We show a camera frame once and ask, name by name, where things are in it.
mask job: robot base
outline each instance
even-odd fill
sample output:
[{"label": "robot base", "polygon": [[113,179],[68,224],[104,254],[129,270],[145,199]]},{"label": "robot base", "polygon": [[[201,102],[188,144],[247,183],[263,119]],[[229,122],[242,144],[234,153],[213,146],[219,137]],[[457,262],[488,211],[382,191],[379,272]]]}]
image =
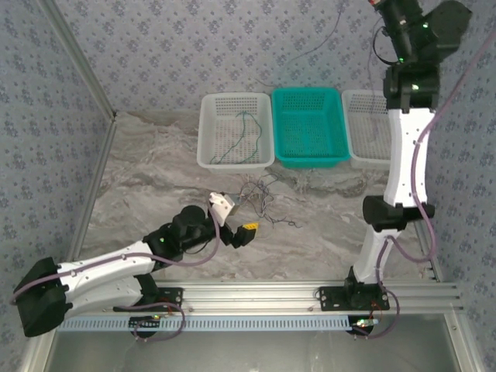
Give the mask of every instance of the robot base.
[{"label": "robot base", "polygon": [[342,312],[349,310],[377,310],[374,303],[382,310],[389,310],[388,294],[379,284],[358,283],[350,268],[348,278],[342,287],[320,287],[320,308],[323,312]]}]

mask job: yellow object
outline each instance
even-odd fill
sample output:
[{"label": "yellow object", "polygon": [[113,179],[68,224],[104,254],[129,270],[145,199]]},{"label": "yellow object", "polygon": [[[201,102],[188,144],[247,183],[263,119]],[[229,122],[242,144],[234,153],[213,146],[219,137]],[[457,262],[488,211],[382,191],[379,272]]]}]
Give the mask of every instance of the yellow object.
[{"label": "yellow object", "polygon": [[245,223],[243,227],[247,230],[256,230],[258,229],[258,222]]}]

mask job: wire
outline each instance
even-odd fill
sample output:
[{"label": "wire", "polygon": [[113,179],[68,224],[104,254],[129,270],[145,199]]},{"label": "wire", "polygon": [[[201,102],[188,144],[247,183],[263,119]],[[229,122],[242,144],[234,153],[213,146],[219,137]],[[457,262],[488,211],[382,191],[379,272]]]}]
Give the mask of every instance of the wire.
[{"label": "wire", "polygon": [[370,316],[369,316],[369,319],[372,319],[372,316],[374,315],[374,307],[377,308],[380,312],[381,312],[381,317],[379,318],[379,322],[382,321],[382,307],[379,306],[378,303],[376,303],[376,301],[372,300],[370,302],[370,305],[372,307],[372,310],[370,311]]},{"label": "wire", "polygon": [[[294,58],[291,58],[291,59],[290,59],[290,60],[289,60],[289,61],[288,61],[285,65],[284,65],[284,67],[283,67],[283,68],[284,68],[284,69],[283,69],[283,74],[285,74],[285,72],[288,70],[288,66],[289,66],[292,62],[296,61],[297,59],[299,59],[299,58],[301,58],[301,57],[303,57],[303,56],[306,56],[306,55],[308,55],[308,54],[310,54],[310,53],[313,53],[313,52],[315,52],[316,50],[318,50],[318,49],[320,49],[320,48],[322,48],[322,46],[323,46],[324,44],[326,44],[326,43],[327,43],[327,42],[331,39],[332,35],[334,35],[334,32],[335,32],[335,31],[337,30],[337,28],[338,28],[338,25],[339,25],[339,20],[341,19],[341,15],[343,14],[343,10],[344,10],[344,8],[343,8],[343,4],[344,4],[344,1],[343,1],[343,3],[342,3],[341,5],[339,5],[339,6],[338,6],[338,18],[336,19],[336,24],[334,25],[334,28],[332,29],[331,33],[330,33],[328,36],[326,36],[326,38],[324,39],[324,41],[322,41],[322,42],[321,42],[318,46],[316,46],[316,47],[315,47],[315,48],[313,48],[312,50],[306,51],[306,52],[304,52],[304,53],[302,53],[302,54],[297,55],[297,56],[296,56],[296,57],[294,57]],[[264,83],[263,81],[260,81],[260,80],[259,80],[259,79],[257,79],[257,78],[253,78],[253,79],[254,79],[257,83],[262,84],[262,85],[264,85],[264,86],[266,86],[266,87],[269,87],[269,88],[280,88],[280,87],[281,87],[281,85],[280,85],[280,84],[267,84],[267,83]]]},{"label": "wire", "polygon": [[382,30],[382,29],[386,29],[386,27],[382,26],[380,29],[378,29],[375,34],[374,34],[374,38],[372,40],[372,49],[374,51],[374,54],[375,54],[375,57],[379,58],[379,60],[383,63],[383,64],[386,64],[388,66],[394,66],[396,64],[398,64],[398,62],[390,62],[389,60],[385,60],[384,58],[382,58],[381,56],[379,56],[379,54],[377,54],[377,51],[375,49],[375,42],[377,40],[377,35],[379,34],[379,32]]},{"label": "wire", "polygon": [[[260,132],[259,132],[259,135],[258,135],[258,138],[257,138],[257,141],[255,141],[255,150],[253,151],[253,153],[251,154],[251,156],[247,157],[246,159],[244,160],[241,160],[239,163],[235,163],[235,164],[243,164],[243,163],[246,163],[248,160],[252,159],[258,152],[258,140],[261,138],[262,136],[262,127],[260,126],[260,124],[258,123],[258,121],[255,119],[255,117],[250,114],[249,112],[246,112],[246,111],[243,111],[243,112],[240,112],[238,115],[236,115],[236,118],[238,116],[240,116],[241,114],[243,114],[243,131],[241,132],[241,137],[238,139],[238,142],[236,142],[234,145],[232,145],[225,153],[224,155],[221,156],[220,160],[216,163],[216,164],[220,164],[222,162],[222,160],[227,156],[228,153],[230,153],[235,147],[237,147],[240,143],[241,143],[241,140],[243,138],[245,138],[246,136],[246,121],[245,121],[245,115],[250,115],[252,117],[252,119],[255,121],[255,123],[258,125],[258,128],[260,129]],[[215,159],[215,156],[210,160],[210,164],[212,164],[212,162],[214,161]]]},{"label": "wire", "polygon": [[109,258],[106,258],[104,260],[98,260],[98,261],[95,261],[92,263],[88,263],[84,266],[75,268],[73,270],[48,275],[46,277],[41,277],[40,279],[30,281],[28,284],[22,286],[19,290],[14,292],[14,294],[12,295],[12,297],[9,300],[9,304],[15,305],[16,299],[20,295],[22,295],[23,293],[25,293],[26,291],[28,291],[29,289],[31,289],[37,285],[46,283],[48,281],[54,281],[56,279],[60,279],[61,277],[68,277],[71,275],[79,274],[85,270],[92,269],[93,267],[99,267],[101,265],[109,264],[111,262],[118,261],[118,260],[127,260],[127,259],[133,258],[133,257],[145,257],[145,258],[150,258],[151,260],[162,262],[164,264],[176,265],[176,266],[182,266],[182,267],[194,267],[194,266],[199,266],[199,265],[202,265],[206,262],[209,262],[217,254],[217,250],[219,249],[219,246],[220,246],[220,227],[219,227],[219,222],[217,221],[217,218],[215,217],[215,213],[212,211],[212,207],[210,206],[209,203],[207,203],[207,208],[208,208],[208,211],[210,212],[210,216],[212,217],[212,221],[214,222],[215,246],[214,246],[214,250],[212,251],[212,253],[210,253],[207,257],[205,257],[202,260],[199,260],[197,262],[176,262],[176,261],[168,260],[167,258],[156,256],[152,253],[138,253],[138,252],[126,253],[126,254],[123,254],[121,256],[109,257]]},{"label": "wire", "polygon": [[286,66],[288,66],[291,62],[294,62],[296,61],[298,58],[301,58],[303,56],[306,56],[310,53],[313,53],[315,52],[316,50],[320,49],[325,43],[327,43],[329,41],[329,39],[331,38],[331,36],[334,34],[334,32],[336,31],[336,29],[338,28],[338,24],[339,24],[339,20],[341,19],[341,15],[343,14],[343,7],[340,6],[338,8],[338,18],[336,20],[336,24],[334,25],[334,28],[332,29],[331,33],[324,39],[324,41],[322,41],[318,46],[316,46],[315,48],[313,48],[312,50],[309,50],[308,52],[304,52],[302,54],[300,54],[299,56],[296,56],[295,58],[292,58],[290,59],[287,63],[286,63]]},{"label": "wire", "polygon": [[159,322],[160,320],[159,319],[144,319],[144,320],[140,320],[134,326],[134,329],[133,329],[133,335],[136,338],[136,340],[143,341],[145,343],[156,342],[156,341],[167,341],[168,339],[173,339],[174,337],[179,336],[183,332],[183,329],[186,326],[186,315],[184,313],[184,310],[181,307],[177,306],[176,304],[173,304],[172,302],[157,302],[155,304],[137,305],[137,306],[121,306],[119,308],[122,309],[122,310],[144,310],[144,309],[147,309],[147,308],[155,308],[157,306],[164,306],[165,308],[175,308],[176,310],[178,310],[181,313],[181,317],[182,317],[181,324],[179,325],[179,328],[176,331],[174,331],[174,333],[170,334],[169,336],[153,337],[151,339],[145,339],[143,337],[138,336],[138,328],[143,323],[153,322],[153,321]]},{"label": "wire", "polygon": [[[275,176],[275,179],[269,182],[268,184],[265,184],[262,181],[262,178],[267,177],[269,175]],[[266,219],[268,222],[272,224],[273,227],[276,223],[285,222],[291,227],[300,229],[301,226],[298,226],[295,221],[288,220],[287,217],[284,217],[282,219],[274,219],[268,213],[269,206],[275,201],[275,197],[270,193],[268,187],[277,181],[279,181],[279,176],[277,174],[265,174],[264,176],[261,176],[257,180],[257,182],[252,182],[252,181],[246,182],[241,187],[239,196],[241,197],[241,199],[244,199],[245,202],[248,202],[253,206],[253,210],[260,219]],[[244,190],[249,188],[250,185],[253,185],[253,187],[250,188],[250,191],[248,193],[245,193]],[[260,200],[260,212],[258,211],[258,208],[255,205],[255,203],[253,203],[251,200],[253,197],[257,197]]]},{"label": "wire", "polygon": [[[427,224],[427,228],[429,230],[429,235],[431,238],[431,248],[429,250],[429,253],[422,258],[415,258],[410,256],[409,254],[406,253],[406,251],[403,249],[403,247],[400,245],[400,243],[393,237],[393,236],[387,236],[389,240],[391,240],[398,248],[400,251],[401,255],[405,257],[406,259],[416,262],[416,263],[421,263],[421,262],[426,262],[431,260],[435,255],[436,255],[436,233],[434,232],[434,228],[432,226],[432,223],[430,222],[429,217],[427,216],[427,213],[425,212],[424,207],[422,206],[422,203],[419,200],[419,197],[417,195],[417,186],[416,186],[416,167],[417,167],[417,159],[419,158],[419,151],[420,151],[420,145],[422,144],[423,139],[427,134],[432,130],[434,125],[441,119],[441,117],[446,113],[447,109],[451,105],[451,102],[453,101],[456,93],[460,90],[462,84],[465,82],[467,79],[468,73],[474,68],[475,64],[479,61],[479,59],[482,57],[482,54],[486,51],[486,49],[496,40],[496,29],[493,29],[493,31],[489,34],[487,39],[484,41],[482,46],[480,47],[479,51],[474,55],[472,60],[470,61],[467,69],[463,72],[463,74],[460,76],[460,79],[458,79],[458,82],[455,84],[455,87],[449,94],[448,99],[444,102],[443,106],[441,109],[434,115],[432,118],[431,122],[424,128],[424,130],[420,133],[420,136],[418,137],[418,140],[415,144],[415,149],[413,153],[413,159],[412,159],[412,168],[411,168],[411,186],[412,186],[412,196],[414,198],[414,201],[418,207],[418,210],[420,211],[423,219],[425,220],[425,223]],[[382,332],[378,333],[377,335],[372,335],[370,336],[367,332],[363,331],[362,329],[358,327],[353,327],[357,332],[360,332],[364,334],[364,337],[366,339],[378,339],[382,336],[386,336],[389,332],[393,330],[393,328],[397,325],[399,316],[400,316],[400,303],[398,300],[398,297],[396,294],[394,294],[392,291],[388,290],[384,284],[381,281],[381,262],[382,262],[382,257],[388,247],[388,241],[384,241],[384,245],[382,246],[381,251],[379,252],[379,255],[377,257],[377,262],[376,262],[376,267],[375,267],[375,275],[377,279],[377,283],[379,285],[379,288],[383,291],[391,295],[391,297],[394,299],[394,302],[396,303],[396,314],[393,319],[393,322]]]},{"label": "wire", "polygon": [[202,246],[199,250],[196,250],[195,252],[188,252],[187,250],[185,250],[185,251],[184,251],[184,253],[186,253],[186,254],[198,254],[198,253],[200,253],[201,251],[203,251],[203,250],[206,248],[206,246],[207,246],[207,245],[208,245],[211,241],[212,241],[211,239],[210,239],[210,240],[208,240],[208,241],[206,241],[206,242],[205,242],[205,244],[204,244],[204,245],[203,245],[203,246]]}]

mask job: white robotic arm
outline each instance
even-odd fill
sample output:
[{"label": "white robotic arm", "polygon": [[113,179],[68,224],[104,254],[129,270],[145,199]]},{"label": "white robotic arm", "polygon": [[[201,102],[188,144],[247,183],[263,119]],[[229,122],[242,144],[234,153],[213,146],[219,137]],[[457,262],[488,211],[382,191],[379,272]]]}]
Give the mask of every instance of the white robotic arm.
[{"label": "white robotic arm", "polygon": [[[412,172],[415,172],[415,185],[419,201],[427,203],[425,193],[425,161],[429,134],[425,135],[420,144],[415,169],[412,170],[413,153],[419,134],[434,118],[434,112],[427,108],[413,108],[408,114],[401,110],[389,110],[389,123],[391,125],[391,166],[387,180],[384,202],[396,208],[417,208],[412,190]],[[359,283],[377,283],[376,265],[377,258],[384,243],[389,236],[399,237],[402,229],[380,229],[369,225],[363,242],[363,248],[358,261],[353,265],[355,278]],[[387,248],[381,260],[380,279],[384,265],[391,252],[392,242],[388,240]]]},{"label": "white robotic arm", "polygon": [[[229,195],[211,193],[207,216],[200,207],[189,205],[171,223],[121,250],[58,265],[51,257],[38,261],[11,300],[17,305],[25,335],[48,332],[82,312],[157,302],[159,293],[151,272],[174,264],[203,264],[213,258],[220,241],[238,248],[253,240],[257,224],[240,226],[236,233],[226,224],[237,206]],[[216,244],[208,257],[180,262],[184,252],[212,239]]]}]

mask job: mesh basket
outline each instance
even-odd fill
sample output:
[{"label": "mesh basket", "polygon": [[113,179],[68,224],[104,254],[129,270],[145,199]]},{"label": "mesh basket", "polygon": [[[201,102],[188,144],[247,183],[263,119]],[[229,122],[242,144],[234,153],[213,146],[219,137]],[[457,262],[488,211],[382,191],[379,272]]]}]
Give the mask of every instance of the mesh basket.
[{"label": "mesh basket", "polygon": [[274,162],[270,98],[218,93],[201,100],[197,161],[219,173],[259,173]]},{"label": "mesh basket", "polygon": [[334,167],[349,159],[336,89],[279,88],[272,106],[276,154],[285,167]]},{"label": "mesh basket", "polygon": [[391,129],[381,91],[350,90],[342,94],[344,119],[354,168],[388,170]]}]

